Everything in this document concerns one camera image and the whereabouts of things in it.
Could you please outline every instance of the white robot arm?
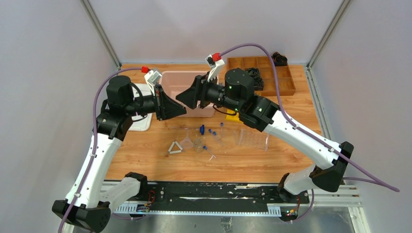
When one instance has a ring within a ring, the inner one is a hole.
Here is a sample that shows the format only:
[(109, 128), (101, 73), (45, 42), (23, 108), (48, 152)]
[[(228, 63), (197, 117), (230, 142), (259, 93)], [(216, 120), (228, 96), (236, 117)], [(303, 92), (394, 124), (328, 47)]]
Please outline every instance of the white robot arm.
[(151, 88), (150, 95), (143, 96), (138, 90), (140, 95), (134, 98), (132, 88), (137, 87), (127, 76), (116, 76), (109, 81), (106, 88), (107, 99), (96, 119), (96, 153), (92, 153), (95, 140), (92, 137), (90, 150), (73, 187), (64, 200), (56, 200), (52, 207), (52, 211), (63, 219), (72, 205), (65, 219), (66, 223), (99, 233), (106, 227), (113, 211), (122, 203), (131, 197), (141, 199), (148, 195), (147, 177), (133, 172), (126, 174), (119, 184), (108, 191), (102, 194), (100, 192), (113, 156), (133, 123), (133, 116), (156, 113), (158, 120), (167, 120), (186, 113), (186, 108), (170, 99), (162, 86), (157, 84), (161, 77), (160, 72), (148, 69), (146, 71), (145, 80)]
[[(255, 95), (253, 78), (240, 68), (227, 71), (224, 86), (218, 85), (213, 77), (216, 76), (216, 70), (220, 71), (220, 67), (224, 66), (224, 61), (219, 54), (209, 55), (206, 60), (212, 70), (204, 76), (196, 76), (192, 86), (177, 95), (176, 99), (191, 109), (198, 106), (204, 108), (213, 103), (217, 107), (233, 110), (245, 125), (281, 138), (308, 156), (314, 162), (313, 165), (297, 173), (287, 173), (280, 181), (278, 192), (283, 200), (288, 201), (315, 187), (336, 192), (347, 162), (333, 150), (350, 157), (353, 146), (348, 142), (339, 144), (328, 140), (289, 117), (296, 125), (293, 126), (280, 111), (279, 105)], [(326, 142), (331, 149), (298, 130), (298, 127)]]

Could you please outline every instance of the transparent container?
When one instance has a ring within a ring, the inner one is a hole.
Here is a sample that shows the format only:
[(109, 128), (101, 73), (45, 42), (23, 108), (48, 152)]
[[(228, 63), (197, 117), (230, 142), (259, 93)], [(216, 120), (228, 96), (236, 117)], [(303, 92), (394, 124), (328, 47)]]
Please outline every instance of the transparent container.
[(241, 130), (239, 134), (234, 131), (235, 143), (239, 146), (247, 146), (267, 151), (269, 146), (269, 134), (259, 131)]
[[(186, 91), (192, 85), (197, 75), (205, 75), (206, 73), (207, 71), (164, 71), (162, 78), (159, 80), (159, 84), (162, 85), (166, 95), (182, 104), (176, 100), (176, 96)], [(215, 113), (212, 103), (204, 109), (190, 109), (186, 105), (182, 105), (186, 107), (187, 113), (178, 117), (212, 117)]]
[(203, 149), (203, 142), (198, 138), (193, 142), (194, 151), (197, 153), (201, 153)]

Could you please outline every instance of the wooden tabletop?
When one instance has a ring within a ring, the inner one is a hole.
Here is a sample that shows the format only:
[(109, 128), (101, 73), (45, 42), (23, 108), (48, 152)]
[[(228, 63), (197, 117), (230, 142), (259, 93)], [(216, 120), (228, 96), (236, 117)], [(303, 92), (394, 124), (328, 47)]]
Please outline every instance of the wooden tabletop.
[[(143, 64), (127, 64), (122, 68), (140, 67)], [(209, 70), (207, 65), (187, 64), (144, 64), (160, 71), (172, 70)], [(302, 66), (290, 66), (296, 93), (282, 96), (283, 106), (294, 119), (308, 128), (321, 133), (316, 117), (305, 72)], [(122, 73), (134, 83), (144, 83), (140, 71)], [(269, 97), (277, 102), (276, 97)], [(208, 133), (201, 136), (196, 128), (205, 124), (220, 133), (220, 123), (224, 123), (223, 146), (219, 146)], [(201, 138), (217, 159), (209, 161), (207, 151), (196, 153), (189, 149), (177, 154), (169, 154), (168, 149), (174, 140), (180, 142), (189, 136), (193, 141)], [(166, 121), (157, 121), (155, 115), (146, 132), (129, 131), (115, 154), (106, 179), (121, 180), (130, 171), (144, 174), (151, 181), (207, 181), (207, 182), (255, 182), (278, 183), (287, 172), (296, 172), (308, 167), (312, 162), (304, 154), (282, 140), (270, 136), (267, 151), (237, 146), (233, 131), (252, 130), (242, 123), (225, 121), (225, 115), (215, 112), (210, 118), (176, 117)]]

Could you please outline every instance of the wire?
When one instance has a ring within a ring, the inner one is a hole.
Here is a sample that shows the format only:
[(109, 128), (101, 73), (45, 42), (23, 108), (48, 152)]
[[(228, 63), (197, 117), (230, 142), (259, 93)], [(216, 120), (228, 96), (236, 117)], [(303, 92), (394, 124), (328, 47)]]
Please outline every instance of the wire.
[[(300, 132), (306, 134), (307, 136), (311, 137), (313, 140), (317, 141), (318, 143), (320, 143), (321, 145), (325, 146), (326, 148), (328, 148), (328, 150), (332, 149), (332, 146), (330, 146), (328, 143), (324, 142), (323, 140), (319, 139), (318, 137), (316, 137), (315, 135), (309, 133), (308, 131), (296, 126), (296, 124), (289, 118), (288, 114), (286, 113), (285, 109), (283, 108), (283, 104), (282, 101), (280, 99), (280, 92), (279, 92), (279, 83), (278, 83), (278, 79), (277, 79), (277, 73), (276, 73), (276, 69), (275, 69), (275, 64), (273, 62), (273, 59), (271, 58), (269, 52), (262, 47), (261, 45), (258, 44), (254, 44), (254, 43), (245, 43), (245, 44), (240, 44), (237, 45), (235, 47), (232, 47), (226, 51), (223, 51), (220, 53), (220, 56), (224, 56), (226, 54), (228, 54), (229, 52), (236, 50), (238, 48), (242, 48), (242, 47), (246, 47), (246, 46), (252, 46), (252, 47), (257, 47), (259, 49), (261, 49), (269, 58), (269, 61), (271, 63), (272, 66), (272, 70), (273, 70), (273, 74), (274, 74), (274, 80), (275, 80), (275, 88), (276, 88), (276, 97), (277, 97), (277, 102), (279, 103), (279, 108), (280, 111), (283, 115), (283, 117), (295, 128), (297, 128)], [(366, 176), (368, 176), (369, 178), (371, 178), (373, 181), (371, 180), (366, 180), (366, 179), (362, 179), (361, 178), (357, 178), (357, 181), (364, 181), (364, 182), (369, 182), (369, 183), (375, 183), (378, 184), (380, 186), (389, 188), (395, 192), (399, 192), (400, 190), (394, 186), (389, 185), (388, 183), (380, 180), (379, 178), (377, 178), (376, 176), (372, 175), (371, 173), (369, 173), (368, 171), (366, 171), (364, 168), (362, 168), (361, 166), (359, 166), (358, 164), (356, 164), (355, 162), (353, 162), (352, 160), (350, 160), (348, 157), (346, 157), (345, 155), (343, 155), (342, 153), (340, 153), (337, 150), (333, 150), (333, 152), (335, 154), (337, 154), (339, 157), (343, 158), (345, 161), (347, 161), (349, 164), (351, 164), (352, 166), (354, 166), (356, 169), (358, 169), (359, 171), (361, 171), (363, 174), (365, 174)]]
[(223, 114), (226, 114), (226, 115), (228, 115), (228, 116), (236, 116), (236, 114), (238, 114), (238, 113), (236, 113), (236, 112), (235, 112), (235, 113), (225, 113), (225, 112), (222, 112), (222, 111), (220, 111), (219, 109), (216, 108), (216, 105), (215, 105), (215, 104), (213, 105), (213, 109), (216, 110), (216, 111), (219, 112), (219, 113), (223, 113)]
[(153, 202), (155, 201), (155, 198), (156, 198), (156, 193), (153, 190), (150, 190), (150, 192), (153, 193), (153, 200), (152, 200), (152, 203), (151, 203), (151, 204), (153, 204)]
[(300, 197), (299, 196), (297, 196), (297, 200), (298, 200), (297, 207), (293, 209), (296, 212), (299, 210), (299, 207), (300, 207)]
[(147, 194), (149, 194), (149, 199), (147, 200), (147, 203), (149, 204), (150, 198), (152, 197), (152, 195), (150, 194), (150, 192), (148, 192)]
[(362, 182), (373, 183), (373, 184), (382, 186), (380, 183), (378, 183), (376, 181), (372, 181), (372, 180), (368, 180), (368, 179), (364, 179), (364, 178), (358, 178), (358, 177), (343, 177), (342, 180), (362, 181)]
[(139, 93), (139, 97), (138, 97), (138, 99), (139, 99), (139, 106), (140, 106), (140, 107), (143, 107), (143, 94), (142, 94), (141, 90), (140, 90), (139, 87), (138, 87), (136, 84), (134, 84), (134, 83), (130, 83), (130, 85), (131, 85), (134, 89), (136, 89), (136, 91)]
[(133, 122), (139, 122), (139, 121), (141, 121), (141, 120), (144, 120), (144, 119), (146, 119), (146, 117), (147, 117), (147, 115), (144, 115), (142, 118), (140, 118), (140, 119), (137, 119), (137, 120), (133, 120)]
[[(88, 164), (87, 164), (86, 170), (85, 170), (85, 172), (84, 172), (84, 174), (83, 174), (83, 177), (81, 178), (81, 180), (80, 180), (80, 182), (79, 182), (79, 185), (77, 186), (76, 193), (78, 193), (78, 194), (80, 194), (80, 191), (82, 190), (83, 185), (85, 184), (86, 178), (87, 178), (87, 176), (88, 176), (88, 174), (89, 174), (89, 172), (90, 172), (91, 165), (93, 164), (93, 160), (94, 160), (94, 158), (95, 158), (94, 155), (96, 155), (96, 149), (97, 149), (97, 119), (96, 119), (97, 99), (99, 98), (100, 92), (102, 91), (104, 85), (106, 85), (106, 83), (107, 83), (111, 78), (113, 78), (114, 76), (116, 76), (116, 75), (118, 75), (118, 74), (120, 74), (120, 73), (122, 73), (122, 72), (129, 71), (129, 70), (141, 70), (141, 68), (140, 68), (140, 67), (133, 67), (133, 68), (127, 68), (127, 69), (118, 70), (118, 71), (116, 71), (115, 73), (111, 74), (109, 77), (107, 77), (107, 78), (105, 79), (105, 81), (100, 85), (99, 89), (97, 89), (97, 93), (96, 93), (96, 96), (94, 97), (93, 109), (92, 109), (92, 112), (93, 112), (93, 148), (92, 148), (92, 152), (91, 152), (91, 153), (92, 153), (93, 156), (90, 156), (90, 159), (89, 159), (89, 162), (88, 162)], [(59, 233), (62, 232), (64, 223), (66, 222), (66, 219), (67, 219), (67, 217), (69, 216), (69, 213), (70, 213), (71, 209), (73, 208), (73, 205), (75, 204), (76, 201), (77, 201), (77, 196), (73, 196), (73, 199), (71, 200), (71, 203), (70, 203), (70, 205), (68, 206), (65, 214), (64, 214), (63, 217), (62, 217), (62, 221), (60, 222), (59, 229), (58, 229), (58, 232), (59, 232)]]
[(300, 217), (298, 217), (294, 221), (289, 221), (289, 223), (293, 223), (293, 222), (296, 222), (296, 221), (299, 221), (299, 220), (303, 219), (309, 213), (309, 211), (312, 209), (313, 204), (315, 203), (315, 192), (313, 191), (313, 189), (311, 189), (311, 192), (312, 192), (312, 199), (310, 200), (310, 205), (309, 205), (308, 210), (306, 210), (306, 212), (304, 214), (302, 214)]

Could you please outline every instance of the blue bottle cap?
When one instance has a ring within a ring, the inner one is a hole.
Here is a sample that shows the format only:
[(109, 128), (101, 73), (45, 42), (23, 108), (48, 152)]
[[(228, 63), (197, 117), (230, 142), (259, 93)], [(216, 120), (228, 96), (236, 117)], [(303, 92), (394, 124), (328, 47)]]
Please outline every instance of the blue bottle cap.
[(204, 135), (204, 134), (205, 134), (205, 125), (202, 125), (202, 126), (199, 128), (199, 132), (200, 132), (201, 135)]

